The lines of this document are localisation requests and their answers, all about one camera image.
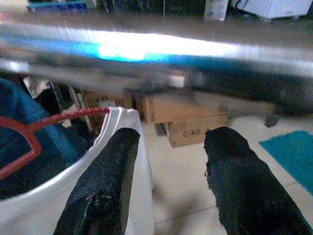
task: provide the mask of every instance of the red metal frame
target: red metal frame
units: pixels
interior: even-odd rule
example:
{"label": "red metal frame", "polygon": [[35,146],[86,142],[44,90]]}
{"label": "red metal frame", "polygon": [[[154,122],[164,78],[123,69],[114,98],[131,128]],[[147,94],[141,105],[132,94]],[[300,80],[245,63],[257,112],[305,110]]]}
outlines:
{"label": "red metal frame", "polygon": [[78,110],[75,112],[53,115],[51,117],[44,118],[29,125],[25,125],[20,121],[8,117],[7,118],[0,117],[0,126],[11,128],[19,132],[22,136],[24,136],[24,138],[26,139],[27,143],[31,148],[31,150],[28,153],[25,153],[23,156],[17,158],[13,162],[9,163],[8,165],[0,169],[0,180],[5,179],[7,176],[19,170],[24,165],[30,163],[32,160],[34,160],[37,156],[41,154],[41,146],[38,140],[36,139],[36,136],[34,134],[35,131],[38,131],[47,125],[57,123],[64,119],[74,119],[84,115],[108,114],[109,112],[110,110],[107,108],[101,107],[89,108],[86,110]]}

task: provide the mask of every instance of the white container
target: white container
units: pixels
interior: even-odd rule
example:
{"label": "white container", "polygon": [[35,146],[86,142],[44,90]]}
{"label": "white container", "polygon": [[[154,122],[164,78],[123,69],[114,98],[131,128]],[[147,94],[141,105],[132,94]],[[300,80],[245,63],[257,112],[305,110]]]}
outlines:
{"label": "white container", "polygon": [[[235,7],[238,0],[231,0]],[[265,19],[298,17],[308,13],[312,0],[241,0],[237,8]]]}

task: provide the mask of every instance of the tiled floor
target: tiled floor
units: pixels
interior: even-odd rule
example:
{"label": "tiled floor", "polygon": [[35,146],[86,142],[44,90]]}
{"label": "tiled floor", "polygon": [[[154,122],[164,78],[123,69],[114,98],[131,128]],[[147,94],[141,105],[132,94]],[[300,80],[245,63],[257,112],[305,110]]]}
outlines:
{"label": "tiled floor", "polygon": [[[313,196],[303,189],[260,145],[259,141],[298,129],[313,133],[312,119],[281,119],[267,128],[263,119],[240,117],[228,126],[241,133],[313,226]],[[154,178],[154,223],[156,235],[225,235],[218,221],[215,198],[204,177],[203,144],[172,148],[162,130],[144,124],[147,154]]]}

